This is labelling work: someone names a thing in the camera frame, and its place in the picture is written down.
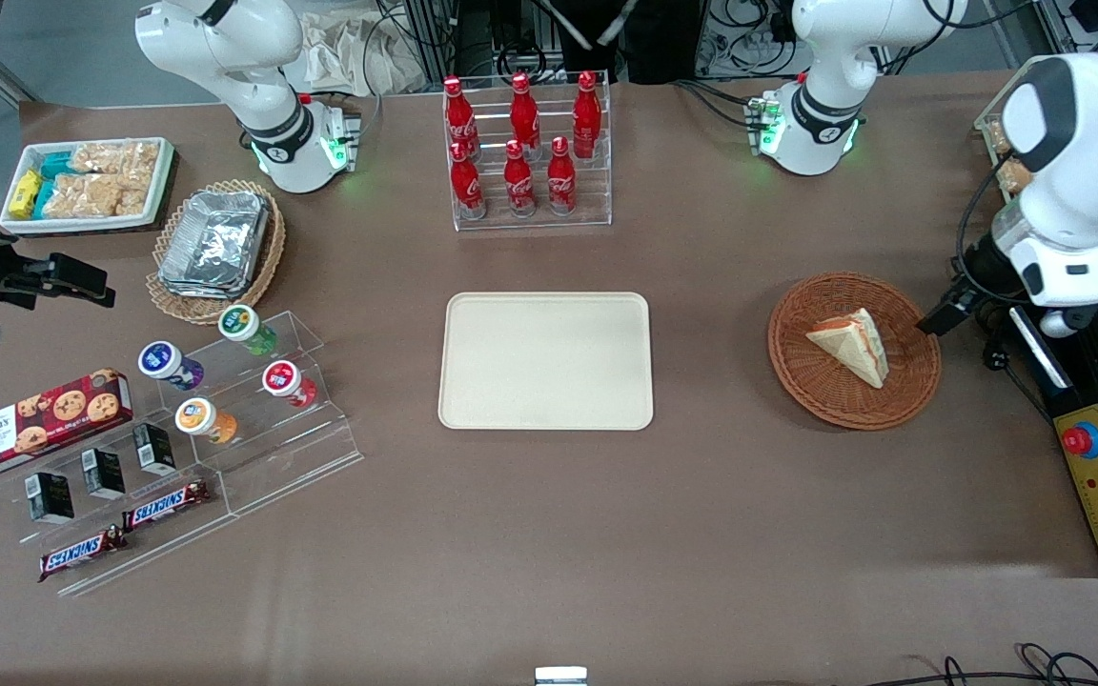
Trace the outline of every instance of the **sandwich wedge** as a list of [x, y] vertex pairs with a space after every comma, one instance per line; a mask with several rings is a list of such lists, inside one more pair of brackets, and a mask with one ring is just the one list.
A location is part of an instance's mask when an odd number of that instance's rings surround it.
[[807, 339], [836, 357], [859, 379], [874, 387], [884, 387], [884, 379], [888, 376], [888, 357], [884, 353], [884, 342], [875, 329], [875, 320], [865, 307], [820, 322], [807, 331]]

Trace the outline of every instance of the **white tray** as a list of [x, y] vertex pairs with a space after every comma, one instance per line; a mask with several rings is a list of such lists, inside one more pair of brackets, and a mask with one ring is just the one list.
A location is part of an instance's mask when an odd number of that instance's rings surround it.
[[155, 215], [160, 210], [160, 201], [164, 199], [164, 190], [167, 187], [167, 177], [171, 170], [171, 144], [166, 138], [109, 138], [101, 140], [70, 140], [66, 143], [35, 143], [23, 148], [19, 154], [16, 172], [12, 175], [11, 184], [8, 185], [8, 199], [14, 192], [14, 187], [19, 179], [29, 169], [38, 169], [40, 161], [45, 159], [45, 155], [52, 153], [74, 153], [80, 143], [125, 143], [126, 140], [141, 140], [145, 143], [157, 143], [160, 147], [155, 160], [155, 173], [152, 175], [152, 187], [147, 189], [147, 203], [143, 205], [141, 214], [122, 214], [119, 217], [87, 217], [68, 218], [68, 221], [18, 221], [8, 214], [8, 203], [3, 203], [0, 212], [0, 226], [10, 230], [14, 235], [68, 235], [68, 234], [97, 234], [98, 232], [122, 230], [138, 226], [146, 226], [155, 221]]
[[654, 414], [636, 292], [459, 292], [448, 303], [448, 429], [638, 430]]

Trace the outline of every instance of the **coca-cola bottle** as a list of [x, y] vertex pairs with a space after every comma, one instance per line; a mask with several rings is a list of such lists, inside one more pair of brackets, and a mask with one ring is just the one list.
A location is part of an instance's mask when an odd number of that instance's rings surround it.
[[467, 155], [475, 160], [481, 155], [481, 140], [477, 139], [477, 120], [460, 86], [460, 79], [453, 76], [445, 78], [444, 92], [448, 94], [445, 116], [448, 119], [451, 142], [466, 145]]
[[524, 159], [524, 145], [518, 140], [506, 142], [506, 200], [511, 213], [519, 218], [530, 217], [537, 212], [537, 199], [531, 194], [531, 168]]
[[553, 138], [550, 148], [549, 209], [563, 217], [574, 212], [574, 162], [570, 160], [570, 143], [565, 135]]
[[591, 160], [601, 138], [601, 99], [596, 97], [596, 72], [579, 75], [579, 97], [574, 98], [574, 156]]
[[462, 221], [479, 221], [485, 216], [485, 200], [481, 194], [481, 180], [477, 168], [469, 161], [469, 148], [457, 142], [451, 144], [451, 190], [457, 194]]
[[537, 101], [531, 99], [531, 81], [528, 75], [515, 72], [511, 78], [511, 89], [515, 99], [511, 100], [511, 131], [515, 139], [524, 145], [524, 159], [540, 159], [540, 113]]

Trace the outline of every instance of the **brown wicker basket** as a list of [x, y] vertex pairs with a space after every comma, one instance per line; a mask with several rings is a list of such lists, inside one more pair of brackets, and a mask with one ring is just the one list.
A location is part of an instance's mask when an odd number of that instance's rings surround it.
[[[806, 334], [816, 322], [866, 307], [884, 338], [888, 378], [872, 387]], [[820, 273], [791, 288], [770, 316], [774, 371], [788, 394], [825, 421], [847, 429], [889, 429], [918, 415], [938, 389], [938, 340], [915, 325], [921, 311], [889, 283], [860, 273]]]
[[[253, 286], [249, 286], [248, 291], [239, 300], [187, 299], [187, 296], [173, 295], [167, 291], [163, 283], [160, 283], [160, 274], [158, 272], [148, 274], [147, 277], [147, 291], [152, 294], [152, 301], [156, 307], [163, 310], [166, 314], [180, 318], [180, 320], [191, 322], [191, 324], [199, 326], [213, 326], [219, 324], [219, 315], [222, 314], [223, 310], [231, 307], [231, 305], [236, 303], [256, 305], [257, 301], [261, 299], [266, 288], [270, 286], [273, 273], [278, 270], [278, 262], [282, 260], [282, 247], [287, 240], [287, 228], [282, 213], [278, 210], [278, 203], [276, 203], [273, 195], [265, 190], [265, 188], [251, 181], [238, 181], [238, 179], [220, 181], [210, 183], [210, 185], [202, 188], [202, 191], [256, 192], [257, 195], [262, 196], [262, 199], [266, 199], [270, 203], [270, 221], [266, 225], [265, 241], [261, 244], [261, 251], [257, 256], [257, 272], [253, 274]], [[183, 203], [180, 203], [176, 212], [171, 213], [169, 220], [164, 225], [164, 230], [160, 232], [160, 237], [155, 240], [155, 250], [152, 251], [152, 256], [155, 257], [156, 268], [164, 261], [164, 256], [166, 256], [167, 249], [171, 244], [171, 234], [176, 230], [178, 223], [180, 223], [180, 217], [183, 216], [184, 209], [188, 206], [189, 199], [186, 199]]]

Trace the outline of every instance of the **brown table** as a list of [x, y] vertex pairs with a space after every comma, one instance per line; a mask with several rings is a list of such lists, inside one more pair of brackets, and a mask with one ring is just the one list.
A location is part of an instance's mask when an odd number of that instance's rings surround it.
[[[1023, 639], [1098, 661], [1098, 564], [1065, 466], [1049, 427], [982, 368], [972, 326], [942, 339], [927, 412], [881, 434], [807, 415], [763, 340], [785, 288], [820, 271], [933, 303], [987, 166], [968, 126], [1006, 78], [882, 79], [858, 147], [819, 178], [754, 159], [674, 88], [623, 83], [614, 225], [550, 238], [455, 235], [438, 97], [385, 101], [358, 173], [278, 195], [287, 252], [262, 301], [326, 339], [318, 358], [366, 460], [75, 600], [36, 586], [0, 527], [0, 683], [477, 685], [576, 663], [602, 686], [853, 685], [927, 672], [909, 655], [1018, 668]], [[30, 142], [167, 136], [178, 199], [264, 181], [219, 105], [22, 113]], [[131, 369], [158, 334], [213, 339], [149, 304], [153, 240], [22, 247], [109, 270], [119, 304], [0, 307], [0, 407]], [[461, 291], [641, 292], [653, 424], [445, 429], [445, 304]]]

